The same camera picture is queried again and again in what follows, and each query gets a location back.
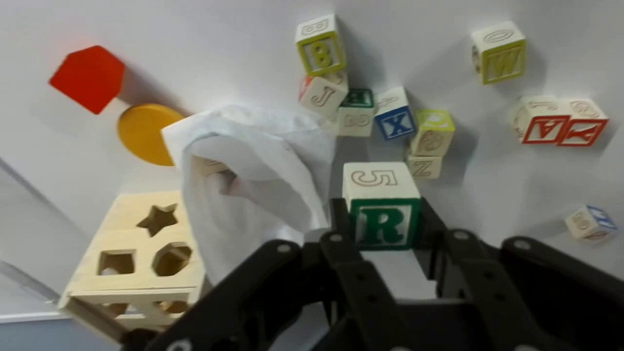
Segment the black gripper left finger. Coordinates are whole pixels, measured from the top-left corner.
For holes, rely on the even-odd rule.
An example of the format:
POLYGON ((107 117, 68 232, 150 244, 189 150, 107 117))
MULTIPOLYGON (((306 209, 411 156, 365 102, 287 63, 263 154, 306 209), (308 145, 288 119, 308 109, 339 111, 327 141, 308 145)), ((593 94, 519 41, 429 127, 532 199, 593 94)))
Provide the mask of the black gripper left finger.
POLYGON ((390 291, 355 248, 343 199, 304 246, 271 240, 164 332, 132 330, 121 351, 267 351, 308 304, 329 324, 314 351, 392 351, 407 332, 390 291))

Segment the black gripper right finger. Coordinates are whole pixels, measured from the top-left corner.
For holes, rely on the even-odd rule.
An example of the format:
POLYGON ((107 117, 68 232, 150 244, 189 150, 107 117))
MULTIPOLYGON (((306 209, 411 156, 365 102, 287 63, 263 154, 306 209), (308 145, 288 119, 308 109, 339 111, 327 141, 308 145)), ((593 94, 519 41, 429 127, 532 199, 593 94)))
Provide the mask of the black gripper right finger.
POLYGON ((433 351, 624 351, 624 281, 528 236, 493 248, 419 209, 415 306, 433 351))

